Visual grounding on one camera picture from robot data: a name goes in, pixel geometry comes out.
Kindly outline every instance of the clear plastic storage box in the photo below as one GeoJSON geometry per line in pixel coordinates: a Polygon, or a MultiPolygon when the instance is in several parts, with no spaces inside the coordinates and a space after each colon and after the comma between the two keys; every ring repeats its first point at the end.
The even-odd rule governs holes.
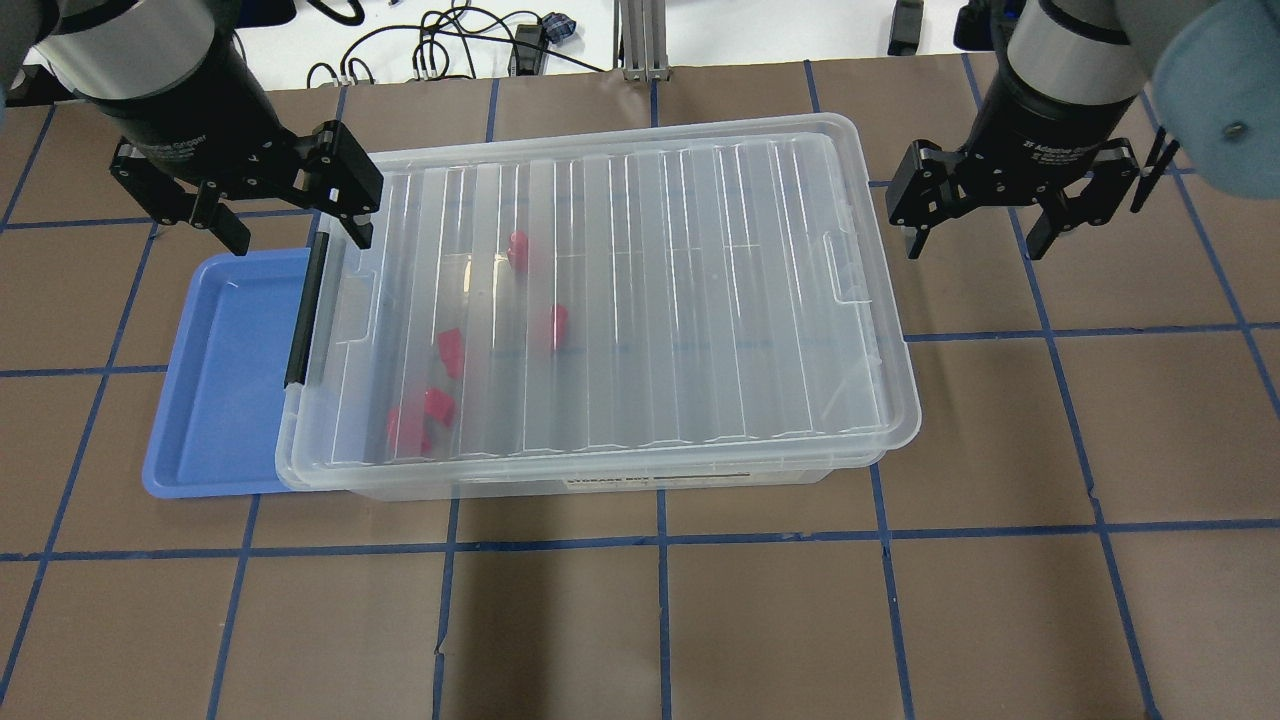
{"type": "Polygon", "coordinates": [[[797,483],[919,400],[840,115],[374,156],[337,222],[276,471],[383,500],[797,483]]]}

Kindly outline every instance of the black device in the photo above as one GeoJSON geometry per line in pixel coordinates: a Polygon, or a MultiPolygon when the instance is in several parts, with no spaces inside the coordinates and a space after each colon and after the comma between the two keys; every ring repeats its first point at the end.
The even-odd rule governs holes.
{"type": "Polygon", "coordinates": [[[297,15],[293,0],[243,0],[236,27],[283,26],[297,15]]]}
{"type": "Polygon", "coordinates": [[[888,32],[890,55],[915,55],[920,47],[920,26],[924,23],[924,0],[897,0],[888,32]]]}
{"type": "Polygon", "coordinates": [[[547,65],[547,31],[541,24],[516,26],[516,40],[527,42],[526,45],[511,46],[511,60],[507,63],[507,74],[515,76],[540,76],[547,65]]]}
{"type": "MultiPolygon", "coordinates": [[[[1124,61],[1128,37],[1114,17],[1082,18],[1064,5],[970,0],[960,10],[956,45],[995,50],[998,72],[960,149],[916,140],[893,176],[886,204],[890,222],[908,229],[909,258],[943,220],[980,206],[1038,204],[1043,214],[1027,234],[1038,260],[1062,232],[1108,222],[1140,174],[1129,141],[1108,140],[1144,79],[1124,61]]],[[[1074,3],[1076,12],[1082,5],[1089,4],[1074,3]]]]}
{"type": "Polygon", "coordinates": [[[224,201],[278,197],[369,247],[381,172],[338,120],[307,136],[280,124],[233,49],[234,4],[22,1],[42,13],[41,53],[123,132],[110,172],[155,222],[209,229],[243,255],[248,228],[224,201]]]}

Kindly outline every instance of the blue tape grid line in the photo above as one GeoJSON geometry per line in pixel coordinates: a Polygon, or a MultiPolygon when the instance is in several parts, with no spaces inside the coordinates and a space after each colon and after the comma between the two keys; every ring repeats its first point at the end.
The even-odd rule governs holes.
{"type": "Polygon", "coordinates": [[[813,78],[813,63],[809,60],[804,61],[804,81],[809,86],[809,109],[814,113],[820,113],[822,104],[818,102],[818,83],[813,78]]]}
{"type": "MultiPolygon", "coordinates": [[[[279,208],[275,210],[241,210],[236,213],[239,218],[287,218],[289,215],[307,215],[312,210],[303,208],[279,208]]],[[[41,220],[37,223],[9,223],[10,231],[33,231],[49,228],[93,228],[102,225],[147,225],[151,218],[97,218],[91,220],[41,220]]]]}
{"type": "Polygon", "coordinates": [[[338,106],[333,110],[333,119],[342,120],[342,114],[347,110],[347,90],[348,86],[342,86],[338,88],[338,106]]]}
{"type": "MultiPolygon", "coordinates": [[[[129,295],[124,300],[124,309],[120,311],[120,322],[116,323],[115,337],[111,340],[111,350],[108,354],[105,365],[108,369],[115,366],[115,356],[120,351],[120,341],[124,340],[124,327],[129,322],[129,313],[133,311],[133,301],[138,297],[138,287],[142,284],[142,273],[146,270],[147,259],[151,256],[151,247],[155,245],[157,232],[159,225],[155,224],[152,224],[151,229],[147,232],[147,241],[142,246],[142,255],[138,258],[137,269],[133,272],[133,283],[129,286],[129,295]]],[[[23,606],[22,619],[18,623],[17,633],[14,633],[13,646],[9,648],[9,659],[5,662],[4,675],[0,676],[0,705],[4,703],[4,698],[9,692],[9,683],[13,680],[14,667],[18,665],[18,655],[22,652],[22,642],[27,637],[27,629],[31,625],[31,616],[36,610],[36,601],[40,598],[40,591],[45,583],[45,573],[49,570],[50,556],[52,555],[54,546],[58,542],[58,532],[61,529],[63,518],[67,515],[67,506],[70,503],[72,491],[76,489],[76,479],[79,477],[79,469],[84,461],[84,452],[88,450],[88,441],[93,434],[93,423],[97,420],[97,413],[102,407],[102,397],[106,395],[106,383],[110,378],[111,375],[109,373],[104,373],[97,383],[97,391],[93,393],[93,402],[90,406],[88,418],[84,420],[84,429],[81,432],[79,445],[76,447],[76,459],[72,461],[70,471],[67,475],[67,483],[63,486],[63,495],[58,501],[58,510],[54,512],[54,520],[49,528],[49,536],[45,539],[45,548],[41,552],[38,561],[40,565],[37,566],[36,575],[32,579],[31,591],[27,593],[27,603],[23,606]]]]}
{"type": "MultiPolygon", "coordinates": [[[[1249,323],[1251,331],[1280,331],[1280,323],[1249,323]]],[[[1055,329],[1056,337],[1124,337],[1143,334],[1188,334],[1239,332],[1239,325],[1161,325],[1151,328],[1079,328],[1055,329]]],[[[908,333],[906,342],[969,342],[982,340],[1043,338],[1044,331],[983,331],[956,333],[908,333]]],[[[0,370],[0,378],[47,378],[60,375],[124,375],[138,373],[164,373],[168,365],[116,365],[114,368],[36,368],[27,370],[0,370]]]]}
{"type": "MultiPolygon", "coordinates": [[[[649,81],[649,127],[660,122],[658,81],[649,81]]],[[[667,491],[654,493],[654,523],[658,530],[658,673],[662,720],[671,720],[671,573],[668,570],[667,491]]]]}
{"type": "Polygon", "coordinates": [[[257,510],[262,496],[255,495],[248,503],[248,518],[244,520],[244,536],[236,560],[236,579],[232,582],[232,596],[227,602],[227,621],[223,623],[223,638],[218,643],[218,665],[214,666],[214,683],[209,691],[209,710],[206,720],[218,716],[218,703],[223,694],[223,676],[227,674],[227,656],[232,648],[232,633],[236,630],[236,612],[239,610],[239,594],[244,588],[244,569],[248,566],[248,551],[253,547],[253,528],[257,525],[257,510]]]}
{"type": "MultiPolygon", "coordinates": [[[[965,77],[969,81],[969,90],[973,94],[974,104],[982,106],[982,92],[978,88],[978,81],[973,73],[973,64],[969,60],[969,55],[960,56],[964,64],[965,77]]],[[[1027,251],[1027,238],[1023,234],[1021,223],[1018,220],[1018,213],[1012,208],[1007,209],[1009,222],[1012,224],[1014,236],[1018,238],[1018,246],[1020,249],[1020,255],[1023,259],[1023,269],[1027,273],[1027,282],[1030,286],[1032,297],[1036,301],[1036,313],[1039,315],[1041,329],[1044,333],[1044,345],[1048,347],[1050,361],[1053,365],[1053,377],[1057,379],[1057,389],[1062,396],[1062,409],[1066,413],[1066,421],[1071,429],[1071,439],[1075,443],[1075,454],[1080,462],[1080,474],[1084,478],[1084,487],[1089,497],[1089,503],[1093,506],[1093,520],[1096,525],[1096,532],[1102,546],[1102,556],[1107,565],[1107,574],[1111,579],[1111,589],[1116,598],[1116,609],[1120,614],[1120,625],[1124,630],[1125,642],[1129,646],[1129,657],[1133,662],[1134,674],[1138,679],[1138,691],[1142,694],[1143,706],[1152,720],[1160,720],[1160,710],[1156,707],[1156,701],[1151,691],[1151,682],[1147,678],[1146,662],[1142,659],[1142,648],[1138,646],[1138,635],[1133,628],[1133,618],[1129,612],[1129,600],[1125,596],[1124,583],[1120,578],[1120,568],[1116,564],[1115,551],[1111,546],[1111,533],[1107,529],[1106,515],[1102,511],[1102,502],[1096,497],[1094,493],[1094,480],[1093,469],[1089,465],[1089,455],[1084,447],[1084,436],[1080,433],[1079,418],[1075,413],[1075,404],[1071,400],[1071,391],[1068,387],[1066,373],[1062,369],[1062,359],[1057,351],[1057,338],[1052,324],[1050,323],[1048,310],[1044,306],[1044,297],[1041,293],[1039,281],[1036,277],[1036,268],[1032,265],[1030,256],[1027,251]]]]}
{"type": "Polygon", "coordinates": [[[489,86],[489,119],[485,120],[484,141],[493,142],[493,128],[498,122],[498,78],[489,86]]]}
{"type": "Polygon", "coordinates": [[[40,132],[36,135],[36,142],[31,146],[31,154],[27,155],[27,163],[22,167],[22,174],[18,176],[17,184],[13,186],[13,195],[9,196],[9,204],[4,209],[4,217],[0,218],[0,232],[9,229],[9,219],[13,218],[13,209],[18,206],[18,197],[22,196],[22,188],[27,184],[27,177],[31,176],[31,168],[36,165],[36,156],[40,155],[40,147],[45,143],[45,136],[49,135],[49,126],[54,123],[54,113],[58,110],[58,105],[50,105],[49,113],[45,115],[44,124],[40,126],[40,132]]]}
{"type": "Polygon", "coordinates": [[[906,662],[906,638],[902,633],[902,612],[897,603],[897,577],[893,573],[893,533],[884,509],[884,488],[881,486],[879,462],[872,465],[872,493],[876,497],[876,528],[881,543],[881,564],[884,568],[884,593],[888,597],[888,621],[893,633],[893,657],[897,660],[897,683],[902,693],[902,716],[915,720],[915,701],[911,698],[911,671],[906,662]]]}
{"type": "MultiPolygon", "coordinates": [[[[1108,523],[1075,525],[1009,525],[977,528],[906,528],[890,529],[890,539],[959,539],[959,538],[1021,538],[1053,536],[1087,536],[1106,530],[1111,534],[1217,532],[1217,530],[1280,530],[1280,518],[1235,518],[1224,520],[1157,520],[1151,523],[1108,523]]],[[[672,546],[708,544],[771,544],[771,543],[823,543],[823,542],[882,542],[874,530],[827,530],[818,533],[726,533],[685,534],[666,537],[672,546]]],[[[591,550],[607,547],[658,547],[658,536],[620,536],[599,538],[548,539],[548,541],[472,541],[458,542],[454,552],[553,552],[566,550],[591,550]]],[[[430,555],[449,551],[448,542],[335,544],[297,547],[251,547],[250,557],[342,557],[349,555],[430,555]]],[[[55,551],[50,562],[76,562],[86,560],[191,560],[239,557],[239,548],[169,548],[169,550],[87,550],[55,551]]],[[[42,552],[5,552],[0,562],[38,562],[42,552]]]]}
{"type": "MultiPolygon", "coordinates": [[[[1147,119],[1151,122],[1153,128],[1160,127],[1160,120],[1156,118],[1156,109],[1151,105],[1151,100],[1147,97],[1147,91],[1143,91],[1139,96],[1142,100],[1142,106],[1147,111],[1147,119]]],[[[1178,163],[1171,163],[1172,168],[1178,168],[1178,163]]],[[[1222,263],[1217,258],[1217,251],[1213,250],[1213,242],[1208,236],[1208,231],[1204,229],[1204,223],[1201,220],[1199,211],[1196,210],[1196,202],[1192,200],[1190,191],[1187,190],[1187,181],[1183,179],[1181,173],[1171,173],[1174,184],[1178,187],[1178,193],[1183,197],[1183,205],[1187,208],[1187,214],[1190,215],[1192,224],[1196,227],[1196,234],[1199,237],[1201,245],[1204,247],[1204,255],[1208,256],[1210,264],[1213,266],[1213,274],[1217,275],[1217,282],[1222,287],[1222,293],[1226,295],[1226,302],[1231,306],[1231,314],[1235,315],[1236,328],[1244,334],[1244,343],[1249,347],[1249,355],[1253,356],[1253,364],[1258,369],[1258,377],[1262,379],[1262,387],[1266,389],[1267,398],[1271,401],[1271,410],[1280,418],[1280,395],[1276,393],[1275,382],[1271,379],[1271,373],[1267,372],[1267,365],[1262,360],[1262,354],[1258,351],[1258,342],[1253,337],[1253,329],[1249,327],[1248,320],[1244,318],[1244,309],[1240,306],[1239,299],[1235,296],[1235,291],[1231,288],[1231,281],[1226,277],[1226,269],[1222,268],[1222,263]]]]}
{"type": "Polygon", "coordinates": [[[440,615],[435,623],[435,665],[431,674],[431,720],[440,719],[444,700],[444,641],[449,634],[449,607],[453,602],[453,564],[458,548],[458,505],[449,501],[449,530],[444,542],[444,575],[440,580],[440,615]]]}

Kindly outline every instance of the black cable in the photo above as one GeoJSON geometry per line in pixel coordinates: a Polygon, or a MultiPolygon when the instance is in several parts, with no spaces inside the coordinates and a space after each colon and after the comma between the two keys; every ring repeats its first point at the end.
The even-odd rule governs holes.
{"type": "MultiPolygon", "coordinates": [[[[466,10],[466,9],[467,9],[466,5],[457,5],[457,6],[451,6],[444,13],[442,13],[439,10],[428,10],[426,13],[422,14],[422,19],[419,20],[419,24],[421,26],[421,29],[417,33],[419,44],[417,44],[417,47],[413,50],[413,56],[412,56],[412,61],[413,61],[413,68],[415,69],[422,68],[422,72],[426,73],[426,67],[428,67],[428,64],[430,64],[430,68],[431,68],[430,72],[433,72],[433,73],[435,72],[435,49],[439,47],[442,51],[445,53],[445,56],[448,56],[448,50],[444,49],[443,44],[440,44],[439,41],[435,40],[435,37],[434,37],[434,29],[439,28],[440,24],[445,19],[452,19],[453,26],[454,27],[460,27],[458,23],[457,23],[457,19],[456,18],[447,18],[445,13],[453,13],[454,10],[466,10]],[[429,27],[426,24],[426,19],[429,17],[431,17],[431,15],[439,15],[440,20],[436,22],[434,26],[429,27]],[[428,40],[431,41],[430,42],[430,45],[431,45],[431,54],[430,54],[430,56],[422,54],[422,47],[428,45],[428,40]]],[[[466,53],[466,55],[467,55],[467,67],[471,68],[471,77],[474,78],[474,77],[476,77],[476,64],[475,64],[475,59],[471,56],[471,46],[467,45],[466,38],[462,40],[462,51],[466,53]]],[[[444,65],[444,69],[440,70],[440,74],[445,74],[448,72],[449,72],[449,65],[448,65],[448,60],[447,60],[445,65],[444,65]]]]}
{"type": "Polygon", "coordinates": [[[319,70],[320,68],[329,70],[329,74],[333,77],[334,85],[338,83],[338,72],[333,69],[333,65],[330,65],[329,63],[316,63],[311,65],[310,70],[307,70],[307,90],[311,88],[311,76],[314,76],[315,72],[319,70]]]}
{"type": "Polygon", "coordinates": [[[347,4],[351,5],[351,15],[343,15],[342,13],[334,10],[326,5],[324,0],[307,0],[307,5],[320,10],[324,17],[338,24],[344,24],[347,27],[358,27],[365,24],[365,6],[360,4],[360,0],[347,0],[347,4]]]}
{"type": "MultiPolygon", "coordinates": [[[[467,54],[467,67],[471,69],[471,77],[475,78],[476,74],[477,74],[476,73],[476,65],[475,65],[475,60],[471,56],[471,46],[467,45],[467,38],[475,37],[477,35],[483,35],[485,32],[489,32],[490,29],[493,29],[495,27],[502,27],[502,29],[507,33],[508,41],[515,42],[516,33],[512,32],[511,26],[507,24],[507,20],[509,20],[511,18],[518,17],[518,15],[532,15],[534,19],[536,22],[539,22],[539,23],[543,19],[541,15],[539,15],[538,13],[535,13],[532,10],[515,10],[515,12],[507,13],[506,15],[503,15],[503,17],[499,18],[497,14],[490,13],[489,10],[485,10],[484,8],[475,8],[475,6],[472,6],[471,3],[470,3],[470,0],[467,0],[466,3],[463,3],[461,5],[458,5],[456,3],[451,3],[449,9],[444,10],[443,13],[439,12],[439,10],[428,10],[426,13],[422,14],[422,19],[420,20],[420,24],[422,26],[422,31],[419,35],[419,37],[420,38],[425,38],[428,35],[434,35],[435,31],[439,31],[440,28],[452,24],[454,28],[457,28],[457,31],[460,33],[463,33],[463,35],[458,35],[457,37],[462,38],[462,50],[467,54]],[[462,24],[462,17],[466,13],[468,13],[468,12],[480,13],[481,15],[488,17],[493,22],[490,22],[488,26],[485,26],[483,28],[479,28],[479,29],[467,28],[466,26],[462,24]],[[428,26],[426,20],[431,15],[439,15],[440,19],[435,24],[428,26]]],[[[433,46],[431,50],[433,50],[433,55],[434,55],[435,46],[433,46]]],[[[425,65],[428,63],[428,58],[422,56],[422,45],[421,44],[415,50],[415,61],[419,63],[419,64],[422,64],[422,65],[425,65]]],[[[431,69],[434,70],[435,69],[435,58],[434,56],[430,58],[430,64],[431,64],[431,69]]]]}
{"type": "Polygon", "coordinates": [[[362,42],[365,42],[366,40],[369,40],[370,37],[374,37],[376,35],[381,35],[384,32],[393,31],[393,29],[419,29],[419,28],[420,28],[420,26],[396,24],[396,26],[383,26],[383,27],[380,27],[378,29],[371,29],[371,31],[366,32],[365,35],[361,35],[360,37],[357,37],[356,41],[352,42],[351,46],[347,47],[347,51],[342,54],[342,60],[338,61],[338,67],[339,68],[346,68],[347,67],[347,60],[351,59],[351,54],[355,53],[356,47],[358,47],[362,42]]]}
{"type": "MultiPolygon", "coordinates": [[[[346,53],[342,54],[342,60],[338,63],[338,65],[339,67],[346,67],[347,65],[347,60],[351,59],[352,53],[355,53],[356,47],[358,47],[362,42],[367,41],[369,38],[371,38],[374,36],[378,36],[378,35],[381,35],[384,32],[389,32],[389,31],[393,31],[393,29],[416,29],[416,31],[421,32],[422,26],[420,26],[420,24],[416,24],[416,26],[410,26],[410,24],[392,24],[392,26],[383,26],[383,27],[380,27],[378,29],[371,29],[371,31],[366,32],[365,35],[360,36],[358,38],[356,38],[356,41],[352,42],[351,46],[347,47],[346,53]]],[[[507,37],[489,37],[486,35],[457,33],[457,32],[449,32],[449,31],[444,31],[444,29],[436,29],[435,32],[438,35],[444,35],[444,36],[448,36],[448,37],[467,37],[470,40],[484,40],[486,42],[506,42],[506,44],[515,45],[515,46],[518,46],[518,47],[530,47],[530,49],[538,50],[538,51],[540,51],[540,53],[543,53],[545,55],[550,55],[552,58],[559,58],[561,60],[564,60],[567,63],[572,63],[575,65],[579,65],[581,68],[586,68],[589,70],[594,70],[594,72],[598,72],[598,73],[603,73],[604,72],[603,68],[598,68],[598,67],[595,67],[595,65],[593,65],[590,63],[584,63],[582,60],[579,60],[577,58],[571,58],[568,55],[564,55],[563,53],[557,53],[554,50],[545,50],[543,47],[539,47],[538,45],[534,45],[532,42],[525,42],[522,40],[511,40],[511,38],[507,38],[507,37]]]]}
{"type": "MultiPolygon", "coordinates": [[[[439,29],[436,32],[440,33],[440,35],[447,35],[449,37],[462,37],[461,35],[458,35],[456,32],[448,32],[448,31],[443,31],[443,29],[439,29]]],[[[566,60],[568,63],[573,63],[575,65],[579,65],[581,68],[586,68],[589,70],[595,70],[598,73],[603,73],[604,72],[603,68],[596,68],[595,65],[593,65],[590,63],[584,63],[582,60],[579,60],[577,58],[570,58],[568,55],[564,55],[563,53],[557,53],[554,50],[544,50],[543,47],[539,47],[538,45],[534,45],[532,42],[525,42],[522,40],[508,40],[506,37],[489,37],[488,35],[471,35],[468,37],[471,40],[485,40],[485,41],[489,41],[489,42],[507,42],[507,44],[511,44],[511,45],[516,45],[518,47],[530,47],[532,50],[538,50],[539,53],[543,53],[544,55],[550,55],[552,58],[559,58],[561,60],[566,60]]]]}
{"type": "MultiPolygon", "coordinates": [[[[435,56],[435,47],[439,47],[440,53],[444,54],[444,68],[440,69],[440,74],[436,76],[436,77],[448,74],[449,65],[452,64],[452,60],[449,59],[449,49],[445,47],[444,45],[440,45],[439,40],[435,40],[434,37],[428,37],[426,40],[424,40],[422,42],[419,44],[417,50],[421,50],[422,46],[428,45],[428,44],[433,45],[433,47],[431,47],[431,56],[433,58],[435,56]]],[[[431,73],[435,72],[435,63],[434,61],[431,63],[431,69],[430,69],[430,72],[428,72],[428,69],[424,65],[420,65],[419,61],[417,61],[417,50],[413,51],[413,72],[426,76],[424,79],[434,79],[431,77],[431,73]]]]}
{"type": "Polygon", "coordinates": [[[376,85],[378,81],[374,79],[374,70],[369,69],[369,63],[361,60],[360,58],[352,58],[347,60],[347,76],[355,81],[356,79],[356,63],[360,63],[365,68],[365,74],[369,76],[369,85],[376,85]]]}

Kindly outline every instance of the transparent plastic container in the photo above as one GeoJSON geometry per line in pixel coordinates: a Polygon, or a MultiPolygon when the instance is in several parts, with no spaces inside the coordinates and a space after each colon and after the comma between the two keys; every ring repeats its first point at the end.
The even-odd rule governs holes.
{"type": "Polygon", "coordinates": [[[372,247],[328,224],[306,379],[285,389],[294,489],[800,483],[919,429],[844,117],[374,159],[372,247]],[[431,388],[451,424],[424,410],[431,388]]]}

